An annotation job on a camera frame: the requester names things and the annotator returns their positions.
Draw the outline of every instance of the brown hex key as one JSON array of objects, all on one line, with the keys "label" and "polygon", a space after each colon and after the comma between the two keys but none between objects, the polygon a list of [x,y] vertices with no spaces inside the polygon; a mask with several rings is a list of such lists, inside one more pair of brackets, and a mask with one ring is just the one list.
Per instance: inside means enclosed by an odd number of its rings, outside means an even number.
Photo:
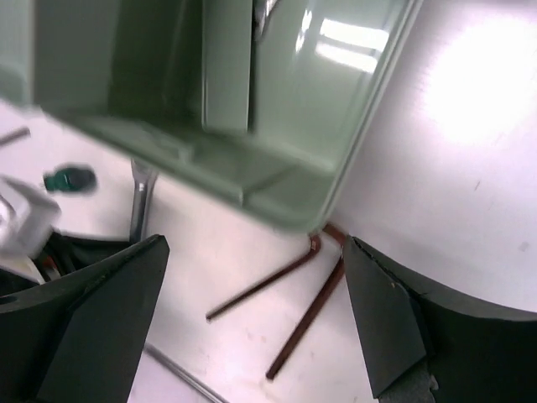
[{"label": "brown hex key", "polygon": [[[322,232],[326,233],[331,238],[334,238],[336,242],[338,242],[340,246],[343,247],[343,244],[345,243],[346,234],[339,228],[337,228],[335,225],[327,223],[323,228]],[[275,281],[281,280],[286,275],[296,271],[304,264],[310,262],[321,251],[321,248],[321,237],[318,234],[310,235],[310,250],[308,250],[305,254],[303,254],[287,266],[275,271],[266,278],[258,281],[254,285],[251,285],[246,290],[242,291],[230,300],[211,310],[206,315],[207,321],[216,319],[223,313],[229,311],[230,309],[238,305],[240,302],[246,300],[254,294],[257,294],[261,290],[264,290],[268,286],[272,285]],[[307,330],[310,328],[313,321],[317,318],[322,308],[328,302],[328,299],[330,298],[344,275],[345,270],[343,268],[343,259],[340,257],[336,263],[336,266],[334,267],[334,270],[328,276],[328,279],[326,280],[325,284],[322,286],[315,299],[311,302],[310,307],[308,308],[302,319],[300,319],[300,322],[298,323],[294,331],[291,333],[285,345],[280,350],[278,356],[270,366],[270,369],[267,371],[267,379],[274,380],[278,372],[282,369],[291,354],[299,345],[300,341],[304,337]]]}]

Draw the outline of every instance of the green tray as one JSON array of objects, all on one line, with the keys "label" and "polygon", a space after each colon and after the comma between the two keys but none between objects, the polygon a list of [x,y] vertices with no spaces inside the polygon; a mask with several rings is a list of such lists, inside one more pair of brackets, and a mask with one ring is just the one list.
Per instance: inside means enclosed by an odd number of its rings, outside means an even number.
[{"label": "green tray", "polygon": [[421,0],[0,2],[0,96],[275,227],[328,219]]}]

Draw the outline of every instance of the green plastic bin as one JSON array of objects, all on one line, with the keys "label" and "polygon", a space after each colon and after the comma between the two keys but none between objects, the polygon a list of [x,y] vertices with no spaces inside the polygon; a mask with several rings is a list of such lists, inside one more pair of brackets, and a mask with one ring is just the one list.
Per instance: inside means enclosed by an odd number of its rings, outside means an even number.
[{"label": "green plastic bin", "polygon": [[421,0],[4,0],[0,96],[275,227],[326,222]]}]

